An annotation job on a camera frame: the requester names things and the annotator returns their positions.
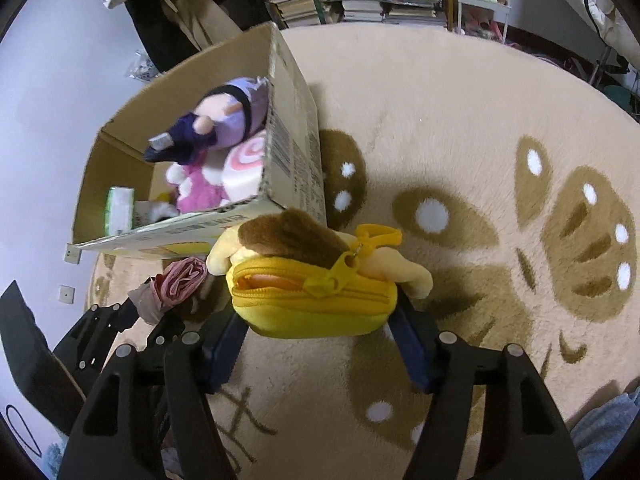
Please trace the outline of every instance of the pink plush toy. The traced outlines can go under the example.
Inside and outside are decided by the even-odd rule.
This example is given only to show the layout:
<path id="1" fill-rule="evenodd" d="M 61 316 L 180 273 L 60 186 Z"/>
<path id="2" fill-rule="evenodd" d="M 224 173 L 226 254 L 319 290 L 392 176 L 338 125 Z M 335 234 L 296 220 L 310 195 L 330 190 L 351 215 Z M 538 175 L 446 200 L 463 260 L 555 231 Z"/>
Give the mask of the pink plush toy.
<path id="1" fill-rule="evenodd" d="M 175 162 L 166 170 L 166 180 L 178 188 L 176 207 L 181 214 L 214 209 L 229 203 L 222 185 L 222 168 L 226 151 L 209 149 L 200 153 L 193 164 Z"/>

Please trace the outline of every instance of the fluffy rug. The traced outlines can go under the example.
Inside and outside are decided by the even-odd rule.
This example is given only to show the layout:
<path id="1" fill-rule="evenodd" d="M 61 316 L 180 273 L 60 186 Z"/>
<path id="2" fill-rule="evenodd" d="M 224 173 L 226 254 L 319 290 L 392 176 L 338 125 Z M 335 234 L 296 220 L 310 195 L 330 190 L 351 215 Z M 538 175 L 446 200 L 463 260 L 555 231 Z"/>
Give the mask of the fluffy rug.
<path id="1" fill-rule="evenodd" d="M 433 273 L 443 329 L 524 346 L 569 425 L 638 374 L 634 217 L 640 128 L 603 95 L 499 44 L 436 30 L 288 30 L 322 128 L 330 226 L 399 226 Z M 160 263 L 102 256 L 90 302 Z M 118 342 L 144 341 L 137 325 Z M 430 399 L 388 330 L 282 341 L 250 333 L 210 400 L 240 479 L 401 478 Z M 461 478 L 471 475 L 482 390 Z"/>

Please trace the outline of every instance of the pink swirl plush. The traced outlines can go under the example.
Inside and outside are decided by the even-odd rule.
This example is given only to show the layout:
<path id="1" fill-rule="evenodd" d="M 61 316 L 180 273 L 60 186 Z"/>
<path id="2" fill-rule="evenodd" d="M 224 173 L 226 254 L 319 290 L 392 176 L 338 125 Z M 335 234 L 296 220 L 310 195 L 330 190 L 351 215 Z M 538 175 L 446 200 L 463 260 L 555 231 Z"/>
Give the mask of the pink swirl plush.
<path id="1" fill-rule="evenodd" d="M 262 180 L 266 131 L 233 147 L 226 156 L 222 170 L 222 184 L 231 202 L 245 200 L 258 194 Z"/>

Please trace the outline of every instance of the power socket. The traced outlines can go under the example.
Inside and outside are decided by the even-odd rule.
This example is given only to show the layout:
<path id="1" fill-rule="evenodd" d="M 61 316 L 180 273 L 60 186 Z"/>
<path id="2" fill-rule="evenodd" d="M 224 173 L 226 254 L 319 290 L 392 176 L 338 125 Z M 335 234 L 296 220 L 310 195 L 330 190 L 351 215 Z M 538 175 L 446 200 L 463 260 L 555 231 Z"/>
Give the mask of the power socket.
<path id="1" fill-rule="evenodd" d="M 62 303 L 72 305 L 74 304 L 75 295 L 76 295 L 76 290 L 72 286 L 60 285 L 60 292 L 58 294 L 59 301 L 61 301 Z"/>
<path id="2" fill-rule="evenodd" d="M 73 247 L 72 244 L 66 245 L 65 261 L 68 264 L 74 264 L 74 265 L 79 264 L 81 255 L 82 255 L 82 249 Z"/>

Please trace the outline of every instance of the silver bolt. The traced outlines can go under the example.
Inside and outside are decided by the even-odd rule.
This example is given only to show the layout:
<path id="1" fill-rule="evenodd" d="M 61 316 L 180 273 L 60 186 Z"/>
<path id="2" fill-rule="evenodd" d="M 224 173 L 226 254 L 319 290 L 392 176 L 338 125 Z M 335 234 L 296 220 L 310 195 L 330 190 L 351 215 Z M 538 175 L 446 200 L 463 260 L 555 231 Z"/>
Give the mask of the silver bolt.
<path id="1" fill-rule="evenodd" d="M 510 343 L 507 345 L 507 352 L 509 352 L 514 357 L 520 357 L 524 354 L 524 350 L 522 346 L 516 345 L 516 343 Z"/>
<path id="2" fill-rule="evenodd" d="M 126 357 L 131 353 L 131 345 L 120 345 L 116 348 L 116 355 L 118 357 Z"/>
<path id="3" fill-rule="evenodd" d="M 458 340 L 458 336 L 456 336 L 453 332 L 440 332 L 438 338 L 445 345 L 453 345 L 453 343 Z"/>
<path id="4" fill-rule="evenodd" d="M 200 340 L 200 335 L 197 332 L 187 332 L 182 336 L 182 342 L 185 345 L 195 345 Z"/>

